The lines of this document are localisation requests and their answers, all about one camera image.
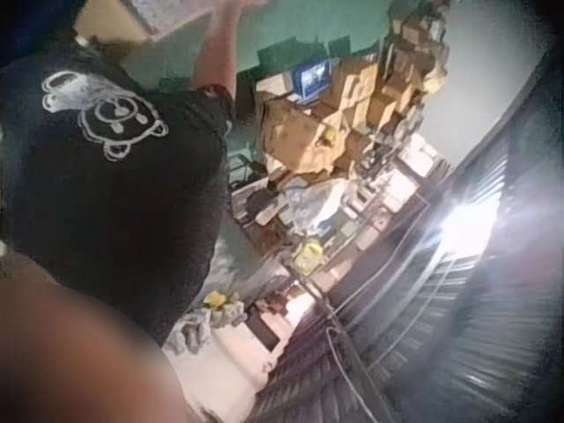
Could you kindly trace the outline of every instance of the white plastic bag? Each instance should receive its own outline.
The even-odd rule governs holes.
[[[292,182],[286,185],[284,196],[292,211],[295,230],[301,235],[315,235],[321,223],[337,212],[349,181],[337,178],[309,187]]]

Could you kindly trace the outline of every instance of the bright light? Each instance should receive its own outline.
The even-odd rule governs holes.
[[[312,297],[308,293],[304,293],[299,297],[288,301],[288,304],[286,305],[286,310],[288,310],[286,319],[292,324],[294,328],[298,326],[301,318],[311,308],[314,302],[314,297]]]
[[[486,249],[497,220],[500,193],[476,205],[457,207],[442,223],[442,242],[458,258],[479,256]]]

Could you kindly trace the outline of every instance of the yellow object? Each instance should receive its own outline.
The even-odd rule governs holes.
[[[223,293],[212,291],[204,298],[204,304],[213,310],[221,308],[227,302],[227,297]]]
[[[293,254],[293,267],[303,276],[309,276],[323,262],[323,247],[310,241],[302,243]]]

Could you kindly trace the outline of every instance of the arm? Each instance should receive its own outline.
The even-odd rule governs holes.
[[[243,3],[242,0],[223,0],[211,14],[204,44],[196,62],[194,88],[222,85],[235,98],[237,28]]]

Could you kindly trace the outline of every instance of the stack of cardboard boxes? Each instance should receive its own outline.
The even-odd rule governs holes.
[[[448,2],[434,1],[441,7]],[[363,135],[365,128],[374,133],[385,129],[388,137],[406,133],[384,127],[401,126],[414,103],[442,87],[449,48],[442,42],[445,19],[436,7],[430,13],[392,19],[391,24],[394,53],[388,75],[379,75],[384,66],[379,70],[378,63],[343,61],[312,107],[284,99],[267,102],[260,149],[287,171],[306,174],[315,183],[357,176],[355,165],[375,144],[374,137]]]
[[[391,21],[394,72],[410,80],[413,89],[422,94],[439,91],[447,76],[449,46],[442,42],[446,21],[438,10],[443,9]]]
[[[300,108],[289,100],[268,102],[260,148],[293,174],[331,174],[337,159],[353,145],[349,140],[351,127],[367,120],[377,74],[377,63],[362,59],[342,62],[333,71],[330,87],[312,108]],[[364,137],[363,149],[372,143]],[[353,175],[352,167],[346,164],[348,175]],[[339,168],[338,172],[342,174],[343,170]]]

